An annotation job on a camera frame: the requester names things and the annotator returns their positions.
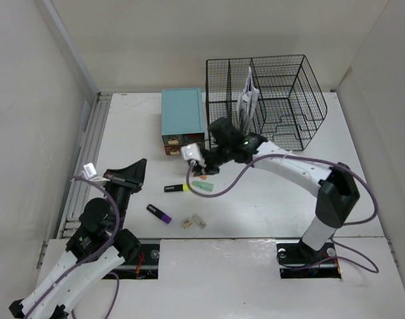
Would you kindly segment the yellow highlighter marker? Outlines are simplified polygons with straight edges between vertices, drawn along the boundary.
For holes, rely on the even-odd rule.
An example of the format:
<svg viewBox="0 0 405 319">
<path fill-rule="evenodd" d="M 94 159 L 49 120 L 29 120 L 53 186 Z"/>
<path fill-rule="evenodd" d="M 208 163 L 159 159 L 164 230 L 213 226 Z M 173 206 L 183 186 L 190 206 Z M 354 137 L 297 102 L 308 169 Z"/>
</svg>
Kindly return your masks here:
<svg viewBox="0 0 405 319">
<path fill-rule="evenodd" d="M 168 185 L 164 187 L 165 193 L 175 193 L 175 192 L 188 192 L 189 187 L 185 184 Z"/>
</svg>

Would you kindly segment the purple highlighter marker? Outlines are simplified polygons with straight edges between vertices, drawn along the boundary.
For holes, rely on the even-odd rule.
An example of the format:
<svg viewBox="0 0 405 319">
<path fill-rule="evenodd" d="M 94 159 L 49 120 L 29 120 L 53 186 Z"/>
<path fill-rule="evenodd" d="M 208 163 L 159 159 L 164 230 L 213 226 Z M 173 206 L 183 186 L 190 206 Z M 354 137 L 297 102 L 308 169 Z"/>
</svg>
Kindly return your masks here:
<svg viewBox="0 0 405 319">
<path fill-rule="evenodd" d="M 158 209 L 156 206 L 152 204 L 149 204 L 146 207 L 146 209 L 148 210 L 148 212 L 156 216 L 156 218 L 158 218 L 167 225 L 172 221 L 172 218 L 170 218 L 170 216 L 168 216 L 166 213 L 164 213 L 162 210 Z"/>
</svg>

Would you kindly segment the wooden drawer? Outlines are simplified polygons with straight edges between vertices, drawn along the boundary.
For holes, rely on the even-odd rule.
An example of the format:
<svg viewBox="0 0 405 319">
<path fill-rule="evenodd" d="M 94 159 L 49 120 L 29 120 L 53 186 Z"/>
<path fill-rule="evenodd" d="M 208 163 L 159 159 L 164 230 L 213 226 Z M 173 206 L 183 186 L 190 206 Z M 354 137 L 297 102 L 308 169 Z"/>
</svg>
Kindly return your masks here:
<svg viewBox="0 0 405 319">
<path fill-rule="evenodd" d="M 181 155 L 181 149 L 187 147 L 186 144 L 165 145 L 164 151 L 167 156 Z"/>
</svg>

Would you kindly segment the white Canon paper booklet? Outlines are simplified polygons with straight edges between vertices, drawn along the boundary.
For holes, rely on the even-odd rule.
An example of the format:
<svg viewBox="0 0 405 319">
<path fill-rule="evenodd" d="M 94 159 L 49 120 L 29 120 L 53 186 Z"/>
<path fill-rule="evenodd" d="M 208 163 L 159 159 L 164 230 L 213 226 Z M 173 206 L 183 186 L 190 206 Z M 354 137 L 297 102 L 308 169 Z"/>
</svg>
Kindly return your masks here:
<svg viewBox="0 0 405 319">
<path fill-rule="evenodd" d="M 256 112 L 259 94 L 260 91 L 255 87 L 254 84 L 252 68 L 249 66 L 246 83 L 244 89 L 237 99 L 236 105 L 238 129 L 242 134 L 246 134 L 249 130 L 250 122 Z"/>
</svg>

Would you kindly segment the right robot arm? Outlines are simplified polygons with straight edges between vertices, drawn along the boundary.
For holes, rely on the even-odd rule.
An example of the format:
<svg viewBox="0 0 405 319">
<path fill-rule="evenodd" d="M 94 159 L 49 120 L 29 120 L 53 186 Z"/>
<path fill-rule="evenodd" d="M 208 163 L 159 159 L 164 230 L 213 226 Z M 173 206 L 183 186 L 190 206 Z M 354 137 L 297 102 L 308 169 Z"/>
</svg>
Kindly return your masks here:
<svg viewBox="0 0 405 319">
<path fill-rule="evenodd" d="M 315 160 L 294 156 L 265 137 L 240 132 L 227 118 L 209 127 L 216 147 L 183 146 L 181 154 L 196 175 L 215 175 L 230 161 L 274 173 L 308 191 L 316 198 L 315 216 L 292 250 L 297 263 L 321 258 L 327 240 L 340 229 L 360 198 L 354 177 L 343 163 L 318 165 Z"/>
</svg>

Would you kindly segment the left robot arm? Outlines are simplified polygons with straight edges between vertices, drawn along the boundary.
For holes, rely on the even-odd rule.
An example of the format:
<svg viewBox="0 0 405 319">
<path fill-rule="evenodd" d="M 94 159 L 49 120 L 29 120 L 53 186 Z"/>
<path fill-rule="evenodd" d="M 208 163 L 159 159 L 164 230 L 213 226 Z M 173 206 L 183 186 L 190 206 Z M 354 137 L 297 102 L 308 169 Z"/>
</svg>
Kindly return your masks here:
<svg viewBox="0 0 405 319">
<path fill-rule="evenodd" d="M 123 227 L 131 195 L 141 191 L 145 158 L 122 169 L 96 173 L 92 163 L 83 166 L 73 181 L 102 192 L 84 207 L 80 226 L 48 276 L 26 298 L 9 306 L 14 318 L 67 318 L 82 297 L 111 270 L 134 262 L 141 243 Z"/>
</svg>

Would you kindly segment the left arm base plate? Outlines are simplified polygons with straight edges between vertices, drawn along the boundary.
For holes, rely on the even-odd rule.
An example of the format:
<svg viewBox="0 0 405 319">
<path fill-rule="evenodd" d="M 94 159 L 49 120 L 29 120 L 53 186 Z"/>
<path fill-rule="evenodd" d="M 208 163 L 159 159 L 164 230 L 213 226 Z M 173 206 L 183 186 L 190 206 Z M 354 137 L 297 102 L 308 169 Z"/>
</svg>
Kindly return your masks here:
<svg viewBox="0 0 405 319">
<path fill-rule="evenodd" d="M 156 280 L 159 276 L 160 240 L 142 241 L 138 255 L 112 270 L 120 280 Z"/>
</svg>

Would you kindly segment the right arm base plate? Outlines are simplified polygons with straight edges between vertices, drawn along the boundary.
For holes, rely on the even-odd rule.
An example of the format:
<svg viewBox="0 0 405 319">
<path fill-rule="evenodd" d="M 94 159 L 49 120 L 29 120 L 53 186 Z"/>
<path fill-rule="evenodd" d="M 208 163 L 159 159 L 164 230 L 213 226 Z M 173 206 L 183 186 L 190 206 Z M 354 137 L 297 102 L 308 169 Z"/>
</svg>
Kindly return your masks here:
<svg viewBox="0 0 405 319">
<path fill-rule="evenodd" d="M 326 242 L 320 251 L 313 251 L 299 241 L 278 241 L 277 262 L 281 279 L 341 279 L 335 246 Z"/>
</svg>

